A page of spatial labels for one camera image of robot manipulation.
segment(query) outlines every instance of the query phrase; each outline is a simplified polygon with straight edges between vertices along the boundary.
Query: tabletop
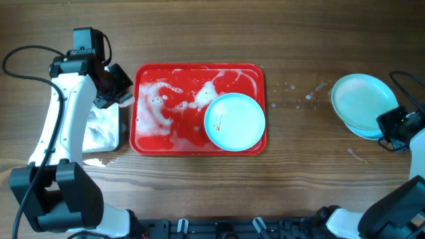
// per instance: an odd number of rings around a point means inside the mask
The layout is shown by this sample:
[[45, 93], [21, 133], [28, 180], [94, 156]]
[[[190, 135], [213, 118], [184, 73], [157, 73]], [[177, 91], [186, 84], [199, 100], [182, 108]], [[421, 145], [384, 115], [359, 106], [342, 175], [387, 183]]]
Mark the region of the tabletop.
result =
[[[116, 152], [84, 155], [105, 165], [84, 166], [104, 201], [139, 218], [310, 216], [331, 204], [363, 212], [408, 180], [410, 152], [391, 153], [351, 133], [329, 91], [344, 75], [370, 74], [414, 110], [388, 73], [425, 78], [424, 12], [419, 1], [6, 0], [0, 56], [28, 44], [66, 52], [73, 28], [94, 27], [108, 35], [112, 62], [132, 80], [150, 62], [249, 62], [262, 69], [268, 144], [259, 155], [144, 157], [128, 135]], [[53, 57], [27, 50], [7, 67], [48, 78]], [[425, 100], [413, 82], [403, 84]], [[0, 91], [0, 238], [8, 238], [18, 209], [9, 175], [37, 145], [51, 89], [2, 72]], [[314, 102], [305, 98], [310, 92]], [[64, 238], [34, 233], [25, 217], [19, 232]]]

